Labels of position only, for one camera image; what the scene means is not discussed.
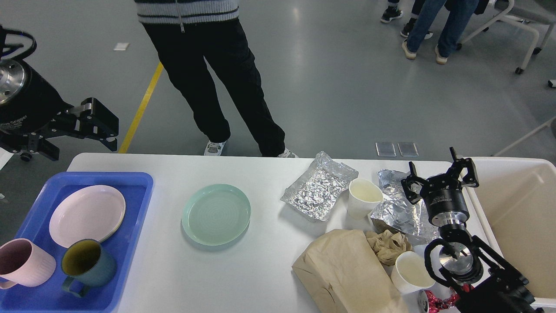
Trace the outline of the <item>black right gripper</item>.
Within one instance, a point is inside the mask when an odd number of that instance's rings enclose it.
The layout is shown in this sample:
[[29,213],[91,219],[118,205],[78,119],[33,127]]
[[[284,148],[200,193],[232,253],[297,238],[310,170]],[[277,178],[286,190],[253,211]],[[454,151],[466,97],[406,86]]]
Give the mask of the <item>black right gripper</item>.
[[477,188],[477,178],[473,159],[460,158],[454,147],[450,147],[453,162],[445,174],[426,179],[417,175],[413,162],[409,162],[409,175],[401,180],[405,197],[412,205],[424,200],[428,220],[434,226],[450,223],[464,224],[470,217],[462,188]]

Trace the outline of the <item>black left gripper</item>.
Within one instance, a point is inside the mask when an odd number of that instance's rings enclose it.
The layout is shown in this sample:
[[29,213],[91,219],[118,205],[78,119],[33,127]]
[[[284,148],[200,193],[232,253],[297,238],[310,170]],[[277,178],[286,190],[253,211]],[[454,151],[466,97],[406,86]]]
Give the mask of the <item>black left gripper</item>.
[[[44,125],[43,136],[24,135]],[[40,153],[58,161],[59,148],[46,138],[91,139],[117,151],[119,118],[96,98],[72,107],[26,62],[6,59],[1,61],[0,128],[0,146],[5,151]]]

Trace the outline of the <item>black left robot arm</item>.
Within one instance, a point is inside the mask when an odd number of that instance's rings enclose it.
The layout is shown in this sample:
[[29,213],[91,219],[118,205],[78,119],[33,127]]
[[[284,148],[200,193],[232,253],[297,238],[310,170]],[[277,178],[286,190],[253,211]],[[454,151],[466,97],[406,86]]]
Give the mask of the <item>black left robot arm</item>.
[[52,137],[69,136],[101,142],[117,151],[119,119],[98,99],[66,103],[25,58],[36,50],[35,38],[22,30],[1,28],[0,146],[30,161],[40,154],[57,161]]

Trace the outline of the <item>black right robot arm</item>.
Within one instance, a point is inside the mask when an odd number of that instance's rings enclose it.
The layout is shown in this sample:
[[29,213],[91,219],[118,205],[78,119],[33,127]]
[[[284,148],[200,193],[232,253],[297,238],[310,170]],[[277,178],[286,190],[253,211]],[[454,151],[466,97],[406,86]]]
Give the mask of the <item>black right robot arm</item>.
[[424,201],[429,223],[439,238],[425,248],[425,269],[430,277],[458,296],[454,303],[461,313],[542,313],[533,307],[529,280],[478,236],[467,231],[470,217],[463,190],[476,188],[479,181],[471,158],[458,158],[445,173],[422,178],[413,162],[401,180],[411,204]]

